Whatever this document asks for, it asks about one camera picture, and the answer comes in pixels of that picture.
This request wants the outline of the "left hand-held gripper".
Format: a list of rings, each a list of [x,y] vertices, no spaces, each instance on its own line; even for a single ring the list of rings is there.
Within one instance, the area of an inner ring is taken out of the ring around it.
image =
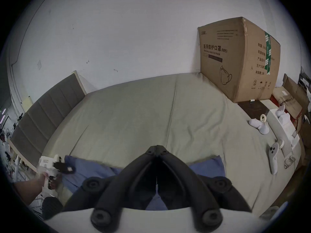
[[[76,168],[64,163],[63,159],[56,154],[53,158],[41,156],[38,163],[38,173],[45,173],[44,185],[42,187],[43,197],[58,197],[58,193],[55,189],[51,188],[51,181],[55,180],[60,173],[62,174],[74,174]]]

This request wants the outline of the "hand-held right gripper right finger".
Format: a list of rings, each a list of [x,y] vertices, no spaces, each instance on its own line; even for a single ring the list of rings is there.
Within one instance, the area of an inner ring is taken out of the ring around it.
[[[251,212],[246,200],[228,178],[197,175],[161,145],[157,146],[157,157],[177,178],[182,201],[188,201],[192,208],[196,229],[217,229],[224,218],[221,208]]]

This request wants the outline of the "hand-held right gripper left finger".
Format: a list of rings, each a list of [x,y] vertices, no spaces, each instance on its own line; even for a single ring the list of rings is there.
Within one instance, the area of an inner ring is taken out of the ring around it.
[[[90,177],[68,200],[62,212],[94,208],[90,217],[94,226],[116,226],[123,201],[139,174],[144,174],[156,158],[157,146],[132,161],[118,175],[108,178]]]

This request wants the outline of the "person's left hand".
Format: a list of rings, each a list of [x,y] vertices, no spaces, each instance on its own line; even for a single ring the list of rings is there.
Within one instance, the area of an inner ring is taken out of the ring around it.
[[[42,172],[37,176],[36,179],[37,179],[39,187],[44,187],[45,181],[47,181],[49,189],[55,190],[58,188],[58,186],[62,182],[62,175],[58,174],[56,177],[50,179],[48,173]]]

